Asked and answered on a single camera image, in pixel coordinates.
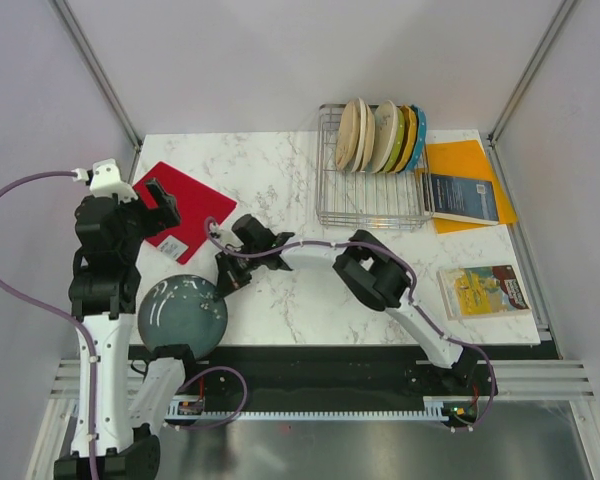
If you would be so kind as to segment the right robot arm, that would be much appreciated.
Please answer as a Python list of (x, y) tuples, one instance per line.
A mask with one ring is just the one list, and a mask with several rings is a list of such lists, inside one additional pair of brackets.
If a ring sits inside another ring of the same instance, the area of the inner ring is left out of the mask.
[(334, 272), (363, 306), (388, 314), (416, 340), (438, 369), (438, 381), (445, 391), (457, 394), (472, 386), (483, 351), (434, 322), (416, 297), (413, 268), (370, 232), (358, 230), (344, 242), (303, 240), (292, 232), (275, 234), (255, 217), (244, 215), (231, 229), (240, 241), (234, 246), (221, 241), (223, 232), (214, 218), (205, 220), (204, 230), (219, 249), (215, 255), (218, 299), (246, 287), (252, 272), (262, 267), (286, 272), (325, 268)]

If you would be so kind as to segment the blue and cream plate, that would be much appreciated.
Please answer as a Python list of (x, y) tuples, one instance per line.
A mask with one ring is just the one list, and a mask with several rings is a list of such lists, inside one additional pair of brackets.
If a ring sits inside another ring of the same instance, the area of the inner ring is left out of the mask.
[(362, 159), (363, 159), (363, 155), (364, 155), (365, 138), (366, 138), (366, 132), (367, 132), (368, 114), (367, 114), (366, 102), (362, 98), (358, 98), (357, 106), (359, 107), (359, 113), (360, 113), (360, 125), (359, 125), (358, 142), (357, 142), (357, 146), (356, 146), (353, 164), (351, 167), (352, 172), (356, 172), (362, 163)]

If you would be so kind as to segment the dark blue blossom plate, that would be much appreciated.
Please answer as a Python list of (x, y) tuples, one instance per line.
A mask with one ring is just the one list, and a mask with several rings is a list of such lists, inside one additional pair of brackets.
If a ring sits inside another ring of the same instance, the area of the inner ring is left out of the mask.
[(212, 352), (228, 325), (228, 309), (209, 280), (179, 274), (155, 284), (142, 299), (137, 326), (151, 351), (170, 345), (188, 345), (195, 358)]

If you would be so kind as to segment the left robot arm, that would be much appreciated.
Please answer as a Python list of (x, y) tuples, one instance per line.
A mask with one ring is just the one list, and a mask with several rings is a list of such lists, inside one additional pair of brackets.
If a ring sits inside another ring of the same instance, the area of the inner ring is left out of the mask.
[(173, 395), (199, 382), (186, 345), (160, 346), (149, 360), (136, 397), (128, 395), (128, 354), (137, 320), (141, 244), (181, 222), (176, 200), (152, 178), (149, 207), (121, 176), (113, 159), (78, 168), (89, 194), (75, 211), (80, 242), (69, 287), (80, 347), (76, 430), (56, 479), (153, 479), (159, 470), (160, 430)]

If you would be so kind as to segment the beige bird plate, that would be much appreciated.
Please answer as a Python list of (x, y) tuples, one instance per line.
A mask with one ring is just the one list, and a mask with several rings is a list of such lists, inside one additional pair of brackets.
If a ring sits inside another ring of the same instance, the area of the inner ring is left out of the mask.
[(361, 99), (349, 101), (341, 114), (335, 150), (335, 166), (344, 170), (355, 157), (361, 128)]
[(364, 138), (364, 148), (363, 148), (363, 156), (360, 165), (360, 171), (365, 171), (367, 166), (369, 165), (374, 149), (375, 142), (375, 132), (376, 132), (376, 124), (375, 124), (375, 116), (373, 111), (371, 110), (368, 104), (366, 107), (366, 130), (365, 130), (365, 138)]

